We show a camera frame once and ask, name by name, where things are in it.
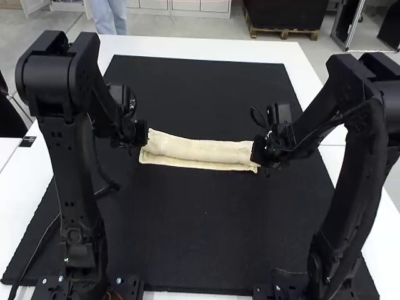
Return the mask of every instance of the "jeans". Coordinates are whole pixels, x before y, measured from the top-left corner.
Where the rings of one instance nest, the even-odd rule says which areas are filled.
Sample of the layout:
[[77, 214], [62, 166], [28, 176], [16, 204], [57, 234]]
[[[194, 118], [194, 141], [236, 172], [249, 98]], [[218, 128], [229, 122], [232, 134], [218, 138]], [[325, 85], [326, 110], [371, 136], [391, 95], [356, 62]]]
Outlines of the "jeans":
[[99, 34], [128, 34], [126, 0], [92, 0], [91, 2], [94, 25]]

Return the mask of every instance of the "label sticker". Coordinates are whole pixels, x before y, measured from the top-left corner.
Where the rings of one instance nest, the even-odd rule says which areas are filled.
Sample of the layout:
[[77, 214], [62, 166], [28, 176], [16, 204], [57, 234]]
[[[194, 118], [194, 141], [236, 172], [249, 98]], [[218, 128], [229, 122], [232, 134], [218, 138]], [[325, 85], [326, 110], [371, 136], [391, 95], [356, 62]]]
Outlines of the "label sticker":
[[35, 139], [36, 136], [24, 136], [22, 142], [19, 144], [19, 147], [31, 147]]

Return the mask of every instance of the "folded towel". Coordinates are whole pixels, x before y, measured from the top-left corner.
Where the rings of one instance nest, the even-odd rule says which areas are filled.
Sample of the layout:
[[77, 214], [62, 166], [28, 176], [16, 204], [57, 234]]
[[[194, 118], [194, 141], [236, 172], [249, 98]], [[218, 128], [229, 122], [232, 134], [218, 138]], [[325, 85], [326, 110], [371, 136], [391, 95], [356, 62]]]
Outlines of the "folded towel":
[[222, 171], [253, 171], [258, 164], [250, 161], [252, 141], [207, 141], [149, 129], [147, 145], [142, 147], [139, 162], [182, 168]]

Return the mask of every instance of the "white table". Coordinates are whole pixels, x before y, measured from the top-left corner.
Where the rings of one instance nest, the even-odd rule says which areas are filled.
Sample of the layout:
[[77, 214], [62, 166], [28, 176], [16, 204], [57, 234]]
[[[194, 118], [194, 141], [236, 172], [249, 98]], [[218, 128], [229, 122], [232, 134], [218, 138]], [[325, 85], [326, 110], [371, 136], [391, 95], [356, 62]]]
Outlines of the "white table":
[[0, 173], [13, 155], [22, 139], [13, 137], [0, 137]]
[[[322, 87], [310, 63], [296, 42], [228, 41], [170, 37], [102, 36], [99, 67], [104, 74], [113, 55], [165, 58], [283, 63], [303, 109]], [[27, 225], [52, 178], [51, 162], [43, 136], [36, 123], [28, 135], [38, 138], [30, 148], [18, 148], [0, 174], [0, 274], [12, 258]], [[344, 156], [346, 132], [337, 129], [319, 150], [327, 171], [336, 184]], [[400, 214], [385, 190], [374, 227], [362, 250], [381, 300], [397, 299], [400, 274]], [[30, 299], [33, 287], [20, 288], [17, 299]], [[0, 285], [0, 299], [7, 299], [10, 287]], [[250, 297], [145, 292], [147, 300], [206, 300], [211, 298], [250, 299]]]

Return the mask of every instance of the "cabinet drawer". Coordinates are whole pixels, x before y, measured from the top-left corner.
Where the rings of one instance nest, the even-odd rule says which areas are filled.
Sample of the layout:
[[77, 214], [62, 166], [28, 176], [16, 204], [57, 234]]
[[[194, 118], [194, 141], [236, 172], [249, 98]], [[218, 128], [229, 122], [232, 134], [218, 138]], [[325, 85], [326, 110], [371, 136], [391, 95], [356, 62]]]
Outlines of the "cabinet drawer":
[[200, 11], [200, 0], [172, 0], [172, 9], [178, 11]]
[[229, 0], [201, 0], [200, 10], [214, 13], [227, 13]]
[[9, 5], [15, 5], [15, 6], [21, 6], [21, 0], [5, 0], [3, 3], [9, 4]]
[[126, 0], [127, 8], [140, 8], [139, 0]]
[[168, 0], [139, 0], [140, 8], [168, 9]]

